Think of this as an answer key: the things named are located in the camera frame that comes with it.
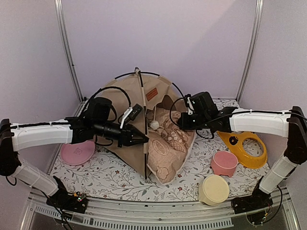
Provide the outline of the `white pet cushion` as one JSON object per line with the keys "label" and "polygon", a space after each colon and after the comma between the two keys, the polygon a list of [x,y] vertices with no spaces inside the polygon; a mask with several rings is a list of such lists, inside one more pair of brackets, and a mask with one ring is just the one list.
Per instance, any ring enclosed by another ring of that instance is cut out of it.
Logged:
{"label": "white pet cushion", "polygon": [[187,161],[195,131],[184,131],[174,124],[179,111],[156,107],[147,112],[149,153],[147,166],[161,184],[170,184]]}

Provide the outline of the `beige fabric pet tent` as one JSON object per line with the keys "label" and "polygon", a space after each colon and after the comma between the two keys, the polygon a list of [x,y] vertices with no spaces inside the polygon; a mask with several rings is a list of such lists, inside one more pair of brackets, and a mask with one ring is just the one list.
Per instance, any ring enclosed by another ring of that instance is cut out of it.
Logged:
{"label": "beige fabric pet tent", "polygon": [[[177,101],[180,90],[167,78],[151,72],[143,72],[139,68],[131,73],[116,77],[106,85],[106,90],[98,94],[112,101],[117,117],[110,115],[117,125],[133,125],[143,134],[148,135],[149,114],[154,108],[167,111],[186,111],[183,101]],[[105,138],[98,138],[98,143],[114,153],[139,174],[147,177],[150,170],[147,166],[148,145],[118,147],[118,142],[110,143]]]}

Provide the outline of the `black tent pole long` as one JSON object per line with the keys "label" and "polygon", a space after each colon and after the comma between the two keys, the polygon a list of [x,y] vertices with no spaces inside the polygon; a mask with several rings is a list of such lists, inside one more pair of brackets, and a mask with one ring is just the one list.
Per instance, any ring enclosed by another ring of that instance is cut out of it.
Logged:
{"label": "black tent pole long", "polygon": [[[143,117],[144,117],[144,134],[148,137],[148,127],[147,127],[147,117],[146,117],[146,100],[145,100],[145,93],[144,93],[144,85],[142,80],[141,70],[138,67],[135,67],[135,74],[139,78],[140,87],[141,87],[141,96],[142,96],[142,105],[143,105]],[[148,154],[148,143],[143,144],[143,153],[144,153],[144,178],[147,180],[147,154]]]}

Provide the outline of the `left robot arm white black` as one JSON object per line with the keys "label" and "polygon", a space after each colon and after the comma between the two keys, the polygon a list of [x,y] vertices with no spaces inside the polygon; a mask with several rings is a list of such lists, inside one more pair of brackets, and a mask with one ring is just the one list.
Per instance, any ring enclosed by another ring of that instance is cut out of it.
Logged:
{"label": "left robot arm white black", "polygon": [[47,196],[47,204],[67,208],[85,204],[84,198],[68,193],[62,181],[34,168],[18,158],[18,152],[30,147],[49,144],[79,144],[103,137],[117,141],[118,147],[144,144],[148,137],[136,127],[124,122],[109,120],[111,100],[96,97],[88,101],[88,106],[79,116],[36,124],[11,124],[9,119],[0,123],[0,174],[13,177]]}

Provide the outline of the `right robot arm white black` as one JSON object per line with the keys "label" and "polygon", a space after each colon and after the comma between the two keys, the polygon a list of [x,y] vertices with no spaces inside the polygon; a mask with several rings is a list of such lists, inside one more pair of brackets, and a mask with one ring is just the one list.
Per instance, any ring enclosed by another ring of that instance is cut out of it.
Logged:
{"label": "right robot arm white black", "polygon": [[269,172],[257,182],[251,195],[231,201],[236,214],[272,205],[271,192],[298,165],[307,160],[307,119],[299,106],[291,110],[260,111],[237,107],[218,110],[208,92],[184,97],[187,112],[181,114],[177,125],[181,130],[209,129],[232,133],[250,131],[287,138],[287,147]]}

